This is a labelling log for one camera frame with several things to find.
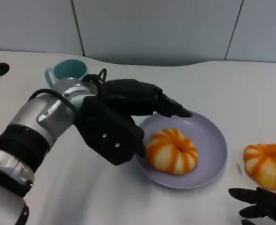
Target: black band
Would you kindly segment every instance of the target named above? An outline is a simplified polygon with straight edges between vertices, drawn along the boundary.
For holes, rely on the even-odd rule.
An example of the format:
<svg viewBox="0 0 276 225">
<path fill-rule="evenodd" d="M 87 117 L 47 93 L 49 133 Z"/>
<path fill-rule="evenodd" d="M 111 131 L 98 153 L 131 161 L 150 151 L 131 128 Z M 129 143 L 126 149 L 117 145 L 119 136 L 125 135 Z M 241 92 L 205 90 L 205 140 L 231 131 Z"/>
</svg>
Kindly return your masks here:
<svg viewBox="0 0 276 225">
<path fill-rule="evenodd" d="M 9 125 L 0 135 L 0 150 L 19 158 L 34 172 L 49 149 L 49 143 L 40 133 L 23 125 Z"/>
<path fill-rule="evenodd" d="M 18 221 L 16 222 L 15 225 L 25 225 L 27 219 L 29 218 L 29 214 L 30 214 L 30 209 L 28 208 L 28 206 L 25 204 L 24 208 L 20 214 L 20 217 L 18 219 Z"/>
</svg>

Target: robotic hand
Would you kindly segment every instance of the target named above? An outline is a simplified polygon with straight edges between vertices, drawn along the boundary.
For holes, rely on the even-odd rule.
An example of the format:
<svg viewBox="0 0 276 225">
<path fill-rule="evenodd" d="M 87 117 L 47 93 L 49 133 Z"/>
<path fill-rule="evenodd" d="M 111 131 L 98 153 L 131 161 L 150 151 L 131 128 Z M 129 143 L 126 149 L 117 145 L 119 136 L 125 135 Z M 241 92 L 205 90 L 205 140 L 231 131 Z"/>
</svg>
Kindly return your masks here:
<svg viewBox="0 0 276 225">
<path fill-rule="evenodd" d="M 255 191 L 242 188 L 231 188 L 229 193 L 238 199 L 252 206 L 242 209 L 239 214 L 246 218 L 242 220 L 243 225 L 255 225 L 247 218 L 269 217 L 276 222 L 276 193 L 258 187 Z"/>
<path fill-rule="evenodd" d="M 36 91 L 0 135 L 0 225 L 26 223 L 29 208 L 23 197 L 34 173 L 71 125 L 88 146 L 120 165 L 135 153 L 145 156 L 144 132 L 131 116 L 192 115 L 153 84 L 105 79 L 103 69 L 81 81 L 66 78 L 52 90 Z"/>
</svg>

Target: table surface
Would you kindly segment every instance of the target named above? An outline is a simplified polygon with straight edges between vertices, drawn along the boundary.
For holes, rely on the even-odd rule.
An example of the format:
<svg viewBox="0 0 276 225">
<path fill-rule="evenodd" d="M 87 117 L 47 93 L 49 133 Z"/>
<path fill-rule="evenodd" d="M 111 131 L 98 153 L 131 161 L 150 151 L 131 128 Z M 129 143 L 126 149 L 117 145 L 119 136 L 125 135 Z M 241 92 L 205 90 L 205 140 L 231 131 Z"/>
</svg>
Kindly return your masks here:
<svg viewBox="0 0 276 225">
<path fill-rule="evenodd" d="M 10 71 L 0 77 L 0 133 L 35 90 L 46 88 L 44 70 L 80 59 L 90 73 L 107 68 L 108 79 L 134 78 L 163 88 L 186 108 L 212 120 L 224 134 L 228 164 L 214 184 L 178 191 L 150 181 L 135 162 L 112 166 L 89 149 L 71 127 L 55 144 L 25 197 L 29 225 L 238 225 L 247 206 L 228 188 L 257 185 L 242 166 L 250 143 L 276 143 L 276 64 L 205 62 L 183 67 L 124 66 L 80 56 L 0 52 Z M 141 122 L 144 118 L 135 118 Z"/>
</svg>

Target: purple plate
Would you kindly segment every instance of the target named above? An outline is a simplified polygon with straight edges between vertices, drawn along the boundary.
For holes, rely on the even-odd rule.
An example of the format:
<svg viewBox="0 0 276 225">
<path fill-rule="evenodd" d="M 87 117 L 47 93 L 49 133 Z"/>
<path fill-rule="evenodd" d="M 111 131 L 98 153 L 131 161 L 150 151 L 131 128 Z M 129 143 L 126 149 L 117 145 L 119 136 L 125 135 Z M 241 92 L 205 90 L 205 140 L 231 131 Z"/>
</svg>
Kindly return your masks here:
<svg viewBox="0 0 276 225">
<path fill-rule="evenodd" d="M 198 150 L 198 165 L 185 175 L 170 175 L 154 169 L 145 158 L 136 157 L 138 164 L 153 181 L 170 188 L 192 189 L 212 183 L 224 171 L 227 147 L 221 131 L 207 118 L 193 113 L 191 118 L 172 118 L 155 114 L 148 117 L 140 127 L 145 132 L 147 146 L 151 135 L 167 128 L 177 128 L 189 137 Z"/>
</svg>

